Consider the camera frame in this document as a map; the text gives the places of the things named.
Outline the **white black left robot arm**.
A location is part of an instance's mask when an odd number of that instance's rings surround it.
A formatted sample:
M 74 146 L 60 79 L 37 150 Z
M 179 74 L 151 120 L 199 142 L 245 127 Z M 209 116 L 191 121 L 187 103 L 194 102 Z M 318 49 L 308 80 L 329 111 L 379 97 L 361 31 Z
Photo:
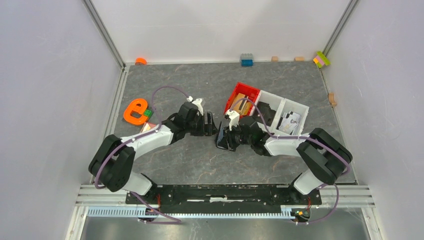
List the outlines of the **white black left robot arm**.
M 96 188 L 134 192 L 145 204 L 151 204 L 157 198 L 155 183 L 144 174 L 133 171 L 134 161 L 182 140 L 187 134 L 210 137 L 217 132 L 212 112 L 204 111 L 201 104 L 194 101 L 184 102 L 178 112 L 151 130 L 121 138 L 108 135 L 91 160 L 88 171 L 95 178 Z

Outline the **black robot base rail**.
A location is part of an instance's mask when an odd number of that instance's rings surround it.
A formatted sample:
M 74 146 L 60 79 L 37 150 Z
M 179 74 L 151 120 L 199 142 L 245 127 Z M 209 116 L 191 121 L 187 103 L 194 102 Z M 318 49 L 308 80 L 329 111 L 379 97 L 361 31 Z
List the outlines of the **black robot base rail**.
M 164 184 L 142 199 L 165 214 L 267 214 L 322 203 L 318 190 L 302 195 L 284 184 Z

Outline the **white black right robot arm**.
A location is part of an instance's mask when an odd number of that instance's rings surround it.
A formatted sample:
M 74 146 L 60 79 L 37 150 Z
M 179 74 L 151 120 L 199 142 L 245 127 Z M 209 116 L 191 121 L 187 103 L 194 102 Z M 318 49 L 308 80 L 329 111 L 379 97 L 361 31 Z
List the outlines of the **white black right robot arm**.
M 304 161 L 308 169 L 291 183 L 288 191 L 289 199 L 295 204 L 306 201 L 313 190 L 333 185 L 351 170 L 353 160 L 352 154 L 322 128 L 298 136 L 278 136 L 263 131 L 252 117 L 219 127 L 217 148 L 234 152 L 240 145 L 250 146 L 259 156 L 294 156 Z

